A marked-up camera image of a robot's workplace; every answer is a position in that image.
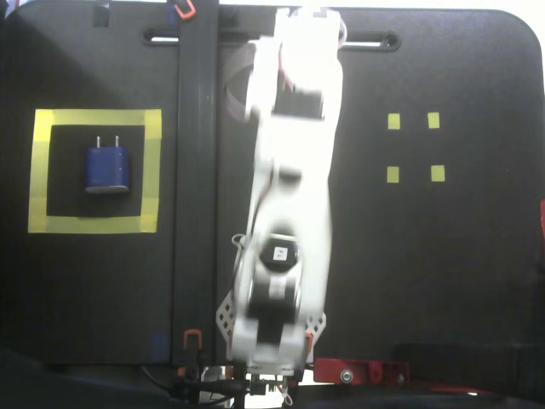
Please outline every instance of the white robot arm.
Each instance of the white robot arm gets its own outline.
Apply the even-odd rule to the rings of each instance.
[[[255,42],[245,106],[246,118],[259,118],[254,180],[235,262],[232,333],[224,333],[228,356],[250,373],[293,375],[307,357],[307,319],[324,312],[328,177],[342,94],[337,50],[345,38],[335,11],[279,9],[274,36]],[[283,112],[280,92],[291,107],[312,108]]]

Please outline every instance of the orange clip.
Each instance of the orange clip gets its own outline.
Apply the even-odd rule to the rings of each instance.
[[[235,377],[235,371],[232,366],[225,367],[225,379],[233,379]]]
[[[184,332],[184,349],[187,348],[187,339],[190,335],[196,335],[198,337],[198,349],[203,348],[203,333],[200,330],[187,330]]]
[[[176,13],[178,13],[178,15],[181,17],[182,20],[189,20],[197,13],[197,10],[195,9],[195,6],[193,6],[193,3],[191,3],[191,0],[184,0],[184,1],[189,6],[189,11],[187,13],[184,13],[183,11],[181,11],[178,4],[175,4],[174,8],[176,9]]]

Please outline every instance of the yellow tape square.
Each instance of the yellow tape square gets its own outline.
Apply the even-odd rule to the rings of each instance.
[[[387,167],[386,183],[399,183],[399,167],[398,166]]]
[[[439,112],[429,112],[427,114],[427,126],[431,130],[439,129]]]
[[[432,181],[445,181],[445,166],[435,164],[432,166]]]
[[[47,216],[49,144],[53,125],[144,126],[144,169],[140,216],[97,218]],[[160,109],[37,109],[32,139],[28,233],[157,232],[162,134]]]
[[[388,114],[388,129],[389,130],[400,130],[401,129],[401,117],[398,113],[389,113]]]

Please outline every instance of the screw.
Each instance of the screw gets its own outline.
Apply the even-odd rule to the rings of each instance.
[[[341,381],[343,383],[350,383],[354,379],[354,375],[349,370],[341,372]]]

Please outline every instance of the red bracket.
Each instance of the red bracket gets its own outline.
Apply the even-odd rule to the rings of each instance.
[[[373,360],[314,361],[314,382],[381,386],[409,384],[409,364]]]
[[[313,343],[314,343],[314,335],[310,332],[307,332],[307,338],[308,338],[308,348],[307,348],[307,356],[310,355],[310,351],[313,350]]]
[[[189,7],[188,12],[184,13],[183,11],[181,11],[180,6],[178,6],[178,4],[175,4],[174,8],[176,10],[176,13],[178,13],[178,15],[181,17],[182,20],[189,20],[197,13],[197,10],[195,9],[195,6],[193,6],[193,3],[191,2],[191,0],[183,0],[183,1],[187,5],[187,7]]]

